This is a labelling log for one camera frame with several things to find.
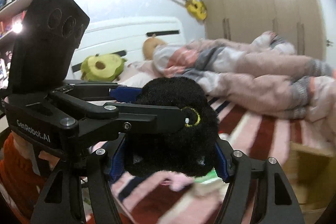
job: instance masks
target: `striped bedsheet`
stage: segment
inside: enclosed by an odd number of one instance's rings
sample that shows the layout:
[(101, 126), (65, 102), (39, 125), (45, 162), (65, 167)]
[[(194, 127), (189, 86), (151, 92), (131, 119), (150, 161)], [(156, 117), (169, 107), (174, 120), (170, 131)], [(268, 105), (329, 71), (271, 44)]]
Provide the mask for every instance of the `striped bedsheet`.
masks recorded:
[[(219, 116), (220, 138), (251, 158), (264, 160), (273, 156), (283, 164), (288, 157), (289, 141), (317, 148), (323, 146), (324, 140), (315, 136), (305, 121), (261, 116), (224, 98), (209, 97), (208, 101)], [(198, 197), (194, 195), (193, 185), (174, 192), (165, 183), (166, 180), (166, 172), (157, 172), (147, 178), (133, 177), (125, 172), (118, 181), (111, 184), (111, 191), (119, 209), (133, 223), (214, 223), (225, 191), (216, 190)], [(249, 223), (255, 189), (253, 181), (243, 223)]]

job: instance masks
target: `white headboard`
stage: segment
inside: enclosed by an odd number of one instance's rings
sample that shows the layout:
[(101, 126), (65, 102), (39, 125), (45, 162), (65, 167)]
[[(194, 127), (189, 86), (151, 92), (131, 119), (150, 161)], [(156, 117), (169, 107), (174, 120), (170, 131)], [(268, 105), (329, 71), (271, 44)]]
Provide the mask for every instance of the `white headboard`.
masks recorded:
[(90, 23), (75, 50), (67, 79), (80, 79), (80, 65), (90, 55), (126, 51), (128, 62), (144, 60), (142, 45), (156, 34), (169, 44), (185, 44), (182, 23), (176, 17), (130, 17)]

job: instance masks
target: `wardrobe door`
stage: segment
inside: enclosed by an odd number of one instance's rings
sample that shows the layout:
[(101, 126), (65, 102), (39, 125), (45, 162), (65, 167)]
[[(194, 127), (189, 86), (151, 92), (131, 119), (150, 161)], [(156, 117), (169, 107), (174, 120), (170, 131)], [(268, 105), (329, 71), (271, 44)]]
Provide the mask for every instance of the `wardrobe door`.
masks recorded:
[(298, 43), (300, 35), (300, 14), (296, 0), (274, 0), (276, 17), (273, 20), (273, 30), (291, 42), (297, 53), (303, 54), (303, 46)]
[(223, 0), (203, 0), (208, 15), (205, 19), (205, 31), (208, 39), (227, 38)]
[(228, 37), (251, 43), (263, 32), (273, 30), (276, 18), (273, 0), (223, 0)]
[(298, 25), (299, 37), (303, 44), (303, 54), (324, 59), (325, 32), (322, 11), (318, 0), (296, 0), (301, 24)]

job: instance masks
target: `cardboard box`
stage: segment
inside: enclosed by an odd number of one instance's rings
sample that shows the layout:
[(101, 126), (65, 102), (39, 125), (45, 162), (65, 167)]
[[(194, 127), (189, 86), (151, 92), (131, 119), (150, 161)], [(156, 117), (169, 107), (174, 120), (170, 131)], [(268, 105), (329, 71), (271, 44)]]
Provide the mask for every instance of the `cardboard box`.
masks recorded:
[(290, 144), (283, 170), (291, 183), (306, 224), (315, 224), (336, 192), (334, 151)]

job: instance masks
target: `orange sweater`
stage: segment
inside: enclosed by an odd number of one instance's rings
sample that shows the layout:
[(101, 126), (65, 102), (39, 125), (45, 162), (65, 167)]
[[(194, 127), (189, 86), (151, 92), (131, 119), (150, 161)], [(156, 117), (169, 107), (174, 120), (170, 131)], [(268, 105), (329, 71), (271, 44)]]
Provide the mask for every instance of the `orange sweater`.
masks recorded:
[[(0, 194), (5, 197), (21, 223), (29, 224), (39, 197), (38, 188), (43, 188), (46, 178), (36, 175), (32, 162), (19, 154), (14, 147), (12, 134), (8, 136), (3, 148), (4, 159), (0, 161)], [(120, 217), (124, 224), (131, 224), (125, 216)], [(93, 217), (87, 222), (94, 223)]]

